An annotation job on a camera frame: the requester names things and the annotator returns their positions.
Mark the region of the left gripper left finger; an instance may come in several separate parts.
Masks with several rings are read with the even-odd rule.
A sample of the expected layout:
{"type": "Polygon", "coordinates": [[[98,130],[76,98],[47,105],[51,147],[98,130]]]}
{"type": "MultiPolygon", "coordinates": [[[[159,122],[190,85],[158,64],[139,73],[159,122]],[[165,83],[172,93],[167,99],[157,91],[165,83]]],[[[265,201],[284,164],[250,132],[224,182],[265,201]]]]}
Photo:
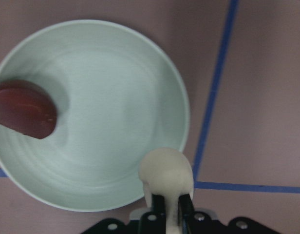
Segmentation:
{"type": "Polygon", "coordinates": [[[165,234],[166,209],[165,199],[161,195],[152,195],[150,211],[145,212],[138,224],[139,234],[165,234]]]}

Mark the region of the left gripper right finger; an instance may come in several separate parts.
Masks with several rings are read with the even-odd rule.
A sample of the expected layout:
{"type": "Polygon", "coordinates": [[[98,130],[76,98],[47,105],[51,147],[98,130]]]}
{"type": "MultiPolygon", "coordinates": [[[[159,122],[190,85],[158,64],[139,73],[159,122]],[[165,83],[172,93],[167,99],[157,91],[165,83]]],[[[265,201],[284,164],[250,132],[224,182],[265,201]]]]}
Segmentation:
{"type": "Polygon", "coordinates": [[[178,199],[178,225],[182,234],[196,234],[196,212],[189,194],[178,199]]]}

